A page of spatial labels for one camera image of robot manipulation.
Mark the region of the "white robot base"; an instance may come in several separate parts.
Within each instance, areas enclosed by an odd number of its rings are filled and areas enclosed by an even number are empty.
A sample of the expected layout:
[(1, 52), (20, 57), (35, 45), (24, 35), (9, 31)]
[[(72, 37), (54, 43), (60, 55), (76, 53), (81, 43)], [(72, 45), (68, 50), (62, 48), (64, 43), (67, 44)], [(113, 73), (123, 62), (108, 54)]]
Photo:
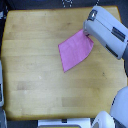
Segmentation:
[(91, 128), (128, 128), (128, 86), (117, 92), (110, 113), (101, 111)]

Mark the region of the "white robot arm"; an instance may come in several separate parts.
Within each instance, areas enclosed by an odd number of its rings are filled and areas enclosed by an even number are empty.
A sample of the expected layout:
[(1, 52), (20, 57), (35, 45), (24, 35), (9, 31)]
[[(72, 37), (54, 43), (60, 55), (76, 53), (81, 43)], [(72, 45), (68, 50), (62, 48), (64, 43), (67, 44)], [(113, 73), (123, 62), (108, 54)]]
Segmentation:
[(101, 6), (94, 6), (83, 23), (85, 35), (92, 35), (117, 59), (128, 61), (128, 28)]

